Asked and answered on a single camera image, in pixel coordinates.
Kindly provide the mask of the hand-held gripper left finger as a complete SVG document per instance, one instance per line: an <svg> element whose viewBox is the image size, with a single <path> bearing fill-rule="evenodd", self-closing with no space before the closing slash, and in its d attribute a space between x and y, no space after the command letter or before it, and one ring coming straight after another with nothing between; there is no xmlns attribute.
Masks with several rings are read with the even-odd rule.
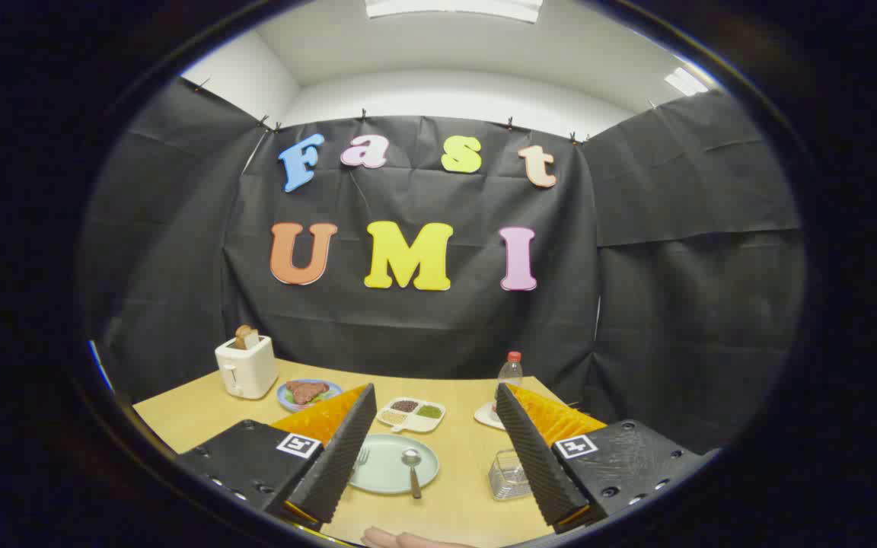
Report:
<svg viewBox="0 0 877 548"><path fill-rule="evenodd" d="M237 421L175 461L241 505L320 530L332 521L377 410L375 386L365 383L270 425Z"/></svg>

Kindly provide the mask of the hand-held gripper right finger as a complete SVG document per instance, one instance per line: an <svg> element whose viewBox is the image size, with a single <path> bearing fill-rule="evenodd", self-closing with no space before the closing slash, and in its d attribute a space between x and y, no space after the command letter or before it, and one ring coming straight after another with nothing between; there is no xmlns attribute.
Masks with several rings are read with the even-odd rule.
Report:
<svg viewBox="0 0 877 548"><path fill-rule="evenodd" d="M655 499L713 461L635 419L605 424L511 383L496 388L509 435L547 526L558 534Z"/></svg>

